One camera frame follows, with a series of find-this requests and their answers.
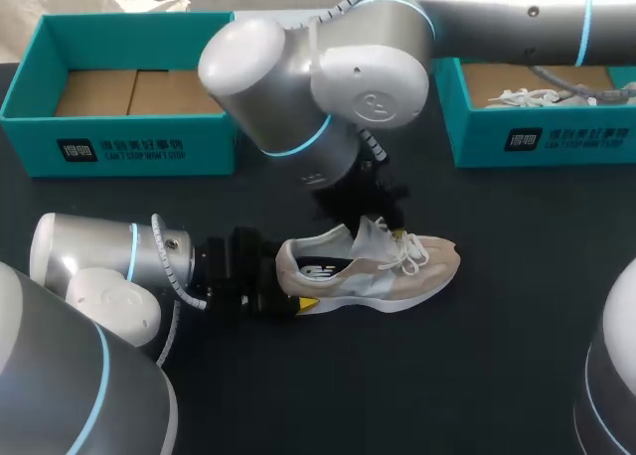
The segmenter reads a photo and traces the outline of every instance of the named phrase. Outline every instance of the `white shoelace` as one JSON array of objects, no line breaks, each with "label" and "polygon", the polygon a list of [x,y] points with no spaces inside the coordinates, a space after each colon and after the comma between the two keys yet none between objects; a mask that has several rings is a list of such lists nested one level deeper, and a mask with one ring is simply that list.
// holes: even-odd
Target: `white shoelace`
[{"label": "white shoelace", "polygon": [[527,90],[521,88],[517,92],[506,89],[499,97],[488,100],[498,100],[517,107],[543,107],[556,105],[556,102],[561,99],[559,93],[552,89]]},{"label": "white shoelace", "polygon": [[[386,232],[390,232],[384,219],[376,221],[376,225]],[[430,255],[424,245],[416,234],[407,233],[406,231],[400,238],[392,236],[397,245],[397,254],[395,254],[395,260],[391,263],[381,264],[378,266],[380,270],[393,269],[397,266],[401,267],[401,270],[406,276],[415,276],[419,269],[424,266],[429,260]]]}]

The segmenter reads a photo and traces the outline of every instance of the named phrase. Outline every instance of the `shoe logo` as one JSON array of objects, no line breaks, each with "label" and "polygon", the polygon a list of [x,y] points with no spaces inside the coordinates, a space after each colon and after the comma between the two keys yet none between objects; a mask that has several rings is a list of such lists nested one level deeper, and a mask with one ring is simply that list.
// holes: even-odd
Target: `shoe logo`
[{"label": "shoe logo", "polygon": [[331,278],[336,272],[335,266],[303,266],[300,272],[308,278]]}]

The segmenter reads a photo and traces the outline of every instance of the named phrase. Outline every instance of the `shoe tongue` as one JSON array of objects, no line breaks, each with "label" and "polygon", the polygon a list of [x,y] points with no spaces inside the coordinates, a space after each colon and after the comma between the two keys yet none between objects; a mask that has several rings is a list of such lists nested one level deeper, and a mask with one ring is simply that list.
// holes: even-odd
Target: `shoe tongue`
[{"label": "shoe tongue", "polygon": [[367,217],[360,218],[358,236],[349,251],[349,256],[355,258],[374,259],[389,262],[392,254],[396,254],[397,245],[389,231],[382,230]]}]

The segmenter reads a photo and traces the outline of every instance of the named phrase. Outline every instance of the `shoe insole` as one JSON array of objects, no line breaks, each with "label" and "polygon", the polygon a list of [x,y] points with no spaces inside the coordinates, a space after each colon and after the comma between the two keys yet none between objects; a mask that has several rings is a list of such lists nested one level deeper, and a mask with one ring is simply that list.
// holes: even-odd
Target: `shoe insole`
[{"label": "shoe insole", "polygon": [[349,266],[352,260],[327,256],[301,256],[296,258],[296,262],[303,276],[308,278],[330,278]]}]

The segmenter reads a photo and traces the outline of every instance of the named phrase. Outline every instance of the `teal shoe box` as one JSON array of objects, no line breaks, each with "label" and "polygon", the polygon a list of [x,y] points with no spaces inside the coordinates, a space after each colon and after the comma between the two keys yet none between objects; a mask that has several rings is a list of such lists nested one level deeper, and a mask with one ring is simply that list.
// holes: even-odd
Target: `teal shoe box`
[{"label": "teal shoe box", "polygon": [[[483,96],[476,105],[464,65],[469,64],[443,59],[435,62],[434,69],[456,167],[636,163],[636,105],[484,108],[488,99]],[[583,68],[572,69],[578,70],[576,76],[586,73]],[[636,68],[602,70],[607,83],[599,78],[599,69],[589,69],[591,82],[574,84],[606,90],[601,87],[622,88],[636,81]],[[481,81],[485,87],[481,91],[498,97],[504,89],[553,88],[545,83],[505,82],[501,74],[491,73]]]},{"label": "teal shoe box", "polygon": [[[150,109],[128,115],[126,108],[135,104],[142,74],[160,78],[165,85],[179,79],[199,85],[196,68],[204,46],[233,18],[230,12],[43,16],[0,109],[0,124],[27,173],[31,177],[231,174],[237,128],[202,87],[197,92],[210,102],[194,113],[170,113],[166,108],[156,114]],[[72,77],[92,76],[87,72],[95,70],[119,71],[112,75],[130,79],[128,90],[135,94],[128,94],[132,100],[124,104],[122,115],[59,116],[61,96],[70,92]],[[116,79],[103,75],[101,79],[104,92],[115,85]],[[154,98],[155,105],[171,98],[179,104],[172,92],[165,92],[172,87],[161,87],[152,79],[150,84],[155,87],[143,93]],[[188,100],[194,93],[183,85],[179,89]],[[92,99],[104,114],[109,106],[121,104],[111,95]],[[88,101],[76,95],[74,105],[85,107]],[[208,111],[210,103],[217,112]]]}]

